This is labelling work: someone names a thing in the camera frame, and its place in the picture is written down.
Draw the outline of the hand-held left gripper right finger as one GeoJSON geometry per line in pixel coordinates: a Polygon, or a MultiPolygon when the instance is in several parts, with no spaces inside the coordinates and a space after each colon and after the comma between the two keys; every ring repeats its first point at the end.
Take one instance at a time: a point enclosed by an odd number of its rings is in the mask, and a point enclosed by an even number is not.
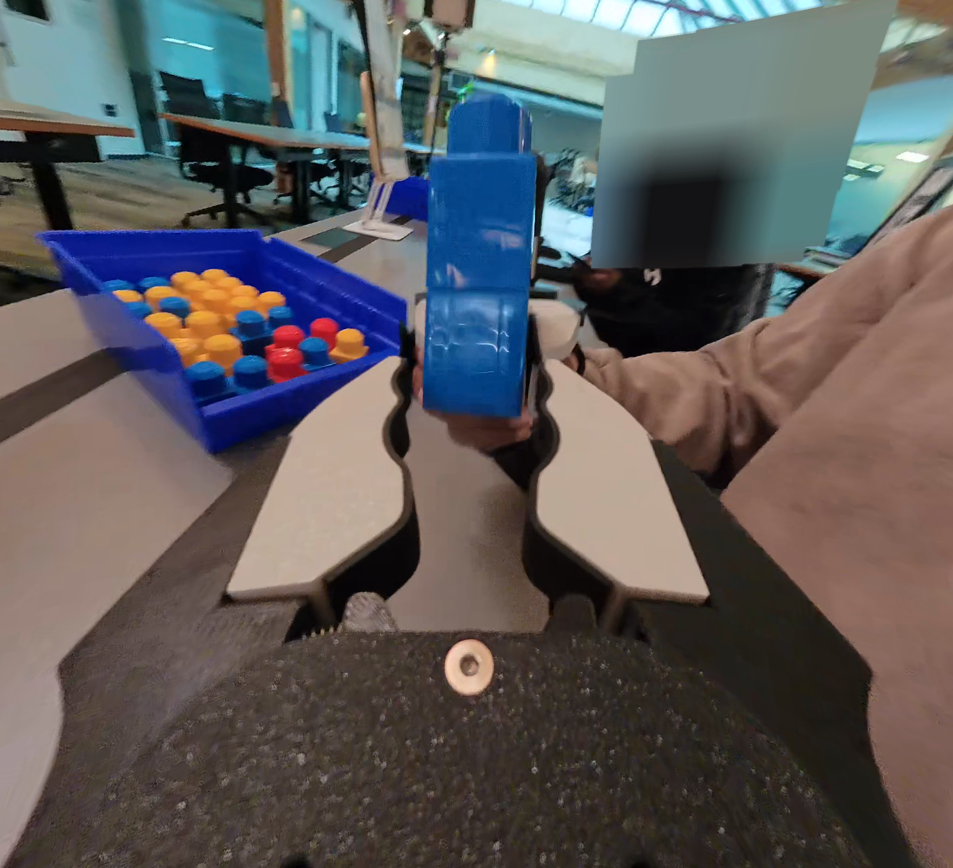
{"type": "Polygon", "coordinates": [[[563,362],[539,372],[539,464],[523,565],[554,603],[588,597],[603,628],[636,601],[702,606],[710,592],[650,435],[563,362]]]}

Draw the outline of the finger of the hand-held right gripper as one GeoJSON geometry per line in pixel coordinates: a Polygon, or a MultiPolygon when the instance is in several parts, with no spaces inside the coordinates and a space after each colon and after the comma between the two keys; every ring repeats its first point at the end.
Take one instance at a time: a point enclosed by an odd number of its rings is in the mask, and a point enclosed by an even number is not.
{"type": "Polygon", "coordinates": [[[400,356],[404,369],[413,370],[422,363],[426,346],[427,293],[416,293],[408,303],[406,321],[400,326],[400,356]]]}
{"type": "Polygon", "coordinates": [[[560,361],[582,364],[578,345],[581,318],[561,301],[532,302],[532,364],[560,361]]]}

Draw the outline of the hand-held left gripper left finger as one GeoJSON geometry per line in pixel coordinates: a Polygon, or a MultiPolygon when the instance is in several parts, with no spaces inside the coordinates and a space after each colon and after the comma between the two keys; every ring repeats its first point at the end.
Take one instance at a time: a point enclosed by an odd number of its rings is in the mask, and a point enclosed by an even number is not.
{"type": "Polygon", "coordinates": [[[420,559],[407,410],[411,363],[376,363],[291,433],[225,593],[295,601],[339,623],[360,592],[392,597],[420,559]]]}

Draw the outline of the blue two-stud toy block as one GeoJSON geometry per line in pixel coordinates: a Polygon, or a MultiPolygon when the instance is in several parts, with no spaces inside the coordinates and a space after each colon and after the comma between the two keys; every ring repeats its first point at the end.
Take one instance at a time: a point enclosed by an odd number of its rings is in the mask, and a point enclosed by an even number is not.
{"type": "Polygon", "coordinates": [[[424,409],[440,414],[520,416],[531,334],[529,288],[426,293],[424,409]]]}

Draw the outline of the blue one-stud toy block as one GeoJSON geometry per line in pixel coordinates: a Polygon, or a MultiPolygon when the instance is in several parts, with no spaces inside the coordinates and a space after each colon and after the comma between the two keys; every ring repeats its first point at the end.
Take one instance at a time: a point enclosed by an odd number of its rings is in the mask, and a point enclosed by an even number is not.
{"type": "Polygon", "coordinates": [[[426,289],[526,291],[535,248],[538,158],[529,113],[476,92],[451,112],[432,163],[426,289]]]}

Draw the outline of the pile of colourful toy blocks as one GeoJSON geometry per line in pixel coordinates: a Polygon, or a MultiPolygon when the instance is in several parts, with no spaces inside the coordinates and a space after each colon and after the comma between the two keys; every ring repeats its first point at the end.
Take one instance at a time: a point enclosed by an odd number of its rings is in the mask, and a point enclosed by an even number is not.
{"type": "Polygon", "coordinates": [[[222,268],[101,288],[175,349],[199,408],[315,375],[369,354],[364,333],[330,317],[300,326],[286,296],[261,291],[222,268]]]}

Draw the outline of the blue plastic bin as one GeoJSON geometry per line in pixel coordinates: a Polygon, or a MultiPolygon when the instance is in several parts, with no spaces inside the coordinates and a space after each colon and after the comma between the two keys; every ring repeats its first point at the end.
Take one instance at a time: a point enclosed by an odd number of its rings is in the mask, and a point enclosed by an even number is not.
{"type": "Polygon", "coordinates": [[[208,452],[300,421],[355,377],[401,350],[407,302],[323,258],[252,229],[48,231],[52,255],[90,332],[208,452]],[[290,301],[294,322],[328,316],[361,331],[368,355],[231,400],[200,406],[172,345],[125,310],[106,282],[220,267],[290,301]]]}
{"type": "Polygon", "coordinates": [[[397,182],[391,189],[385,214],[388,216],[408,217],[411,220],[428,221],[430,203],[430,183],[426,177],[410,176],[397,182]]]}

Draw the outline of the person's right forearm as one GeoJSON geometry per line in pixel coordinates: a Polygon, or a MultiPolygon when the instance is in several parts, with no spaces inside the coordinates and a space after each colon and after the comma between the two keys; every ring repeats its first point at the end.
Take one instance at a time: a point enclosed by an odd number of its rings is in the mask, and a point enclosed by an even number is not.
{"type": "Polygon", "coordinates": [[[566,363],[622,406],[689,468],[737,472],[815,390],[843,349],[849,326],[824,337],[842,299],[834,276],[784,313],[689,352],[623,358],[614,350],[574,352],[566,363]]]}

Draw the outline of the person's right hand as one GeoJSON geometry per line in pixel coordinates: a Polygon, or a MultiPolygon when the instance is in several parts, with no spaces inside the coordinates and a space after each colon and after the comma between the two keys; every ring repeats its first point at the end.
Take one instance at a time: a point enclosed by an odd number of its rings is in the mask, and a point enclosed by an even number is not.
{"type": "Polygon", "coordinates": [[[527,411],[516,418],[444,414],[440,419],[457,444],[483,454],[520,445],[535,428],[535,418],[527,411]]]}

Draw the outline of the instruction board on white stand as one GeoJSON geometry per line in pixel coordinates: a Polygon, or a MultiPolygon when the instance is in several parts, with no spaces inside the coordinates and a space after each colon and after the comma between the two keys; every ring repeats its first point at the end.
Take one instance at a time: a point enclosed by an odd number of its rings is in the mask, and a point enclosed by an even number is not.
{"type": "Polygon", "coordinates": [[[362,76],[361,91],[373,171],[369,196],[356,229],[370,238],[399,242],[411,232],[407,224],[387,218],[394,187],[410,176],[397,90],[399,44],[393,37],[386,0],[354,1],[364,9],[362,31],[369,68],[362,76]]]}

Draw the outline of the black office chair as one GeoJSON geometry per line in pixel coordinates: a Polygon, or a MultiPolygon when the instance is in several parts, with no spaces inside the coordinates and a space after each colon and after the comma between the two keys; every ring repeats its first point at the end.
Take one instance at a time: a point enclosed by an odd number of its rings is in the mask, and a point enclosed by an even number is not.
{"type": "MultiPolygon", "coordinates": [[[[166,95],[167,114],[203,120],[222,119],[200,79],[165,71],[159,72],[159,78],[166,95]]],[[[194,218],[217,219],[219,214],[224,214],[227,228],[239,228],[242,216],[272,228],[272,222],[251,206],[251,192],[271,184],[272,174],[247,164],[250,143],[178,121],[172,124],[178,136],[177,161],[181,176],[190,182],[207,185],[213,191],[221,191],[224,197],[220,205],[186,213],[182,225],[190,226],[194,218]]]]}

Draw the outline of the wood-edged grey desk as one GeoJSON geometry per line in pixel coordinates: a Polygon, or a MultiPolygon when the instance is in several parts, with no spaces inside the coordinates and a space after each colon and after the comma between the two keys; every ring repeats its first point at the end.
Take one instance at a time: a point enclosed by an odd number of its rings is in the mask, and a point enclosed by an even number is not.
{"type": "Polygon", "coordinates": [[[48,108],[1,101],[1,131],[21,139],[2,139],[1,162],[29,168],[50,231],[73,231],[68,199],[58,173],[60,165],[102,161],[100,138],[134,139],[136,132],[48,108]]]}
{"type": "Polygon", "coordinates": [[[246,218],[258,229],[276,232],[281,230],[281,222],[303,226],[312,220],[312,166],[318,153],[329,154],[339,173],[339,194],[335,200],[327,200],[328,207],[337,212],[350,212],[351,180],[353,170],[358,166],[357,156],[370,158],[368,138],[348,133],[309,132],[290,127],[257,123],[231,122],[226,120],[203,120],[191,117],[160,114],[166,122],[178,121],[189,126],[213,130],[250,143],[254,147],[266,147],[278,163],[292,168],[292,205],[288,214],[263,214],[272,222],[272,228],[258,224],[253,218],[242,216],[241,226],[246,218]]]}

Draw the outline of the studio light on stand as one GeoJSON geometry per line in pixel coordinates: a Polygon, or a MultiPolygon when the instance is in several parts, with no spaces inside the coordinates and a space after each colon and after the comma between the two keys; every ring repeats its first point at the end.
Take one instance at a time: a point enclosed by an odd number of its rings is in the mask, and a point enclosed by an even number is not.
{"type": "Polygon", "coordinates": [[[423,16],[432,22],[436,40],[430,64],[430,83],[424,121],[423,145],[435,150],[437,115],[450,38],[473,26],[476,0],[424,0],[423,16]]]}

